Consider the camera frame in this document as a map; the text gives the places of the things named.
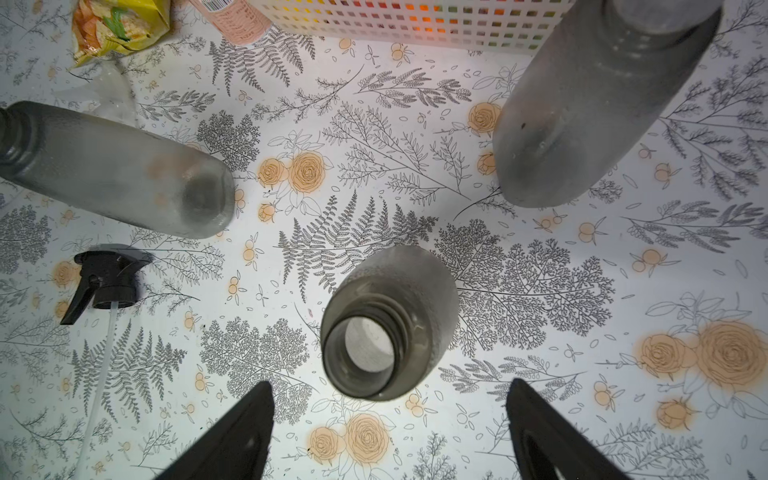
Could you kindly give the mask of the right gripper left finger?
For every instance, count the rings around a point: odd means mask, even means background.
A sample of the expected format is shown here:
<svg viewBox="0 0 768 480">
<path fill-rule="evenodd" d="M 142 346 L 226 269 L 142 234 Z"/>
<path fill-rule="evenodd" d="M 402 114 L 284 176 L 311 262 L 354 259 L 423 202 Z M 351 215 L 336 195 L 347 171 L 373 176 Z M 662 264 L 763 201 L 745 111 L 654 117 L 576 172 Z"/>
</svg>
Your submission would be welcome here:
<svg viewBox="0 0 768 480">
<path fill-rule="evenodd" d="M 158 477 L 260 479 L 267 463 L 274 415 L 272 386 L 262 381 Z"/>
</svg>

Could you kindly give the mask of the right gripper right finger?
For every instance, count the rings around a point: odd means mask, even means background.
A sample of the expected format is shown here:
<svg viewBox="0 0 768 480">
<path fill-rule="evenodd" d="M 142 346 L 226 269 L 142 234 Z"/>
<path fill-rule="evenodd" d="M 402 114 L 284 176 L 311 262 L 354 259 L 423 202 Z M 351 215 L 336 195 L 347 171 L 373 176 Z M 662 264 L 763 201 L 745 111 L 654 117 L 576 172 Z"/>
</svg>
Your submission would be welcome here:
<svg viewBox="0 0 768 480">
<path fill-rule="evenodd" d="M 506 410 L 521 478 L 628 480 L 525 380 L 511 382 Z"/>
</svg>

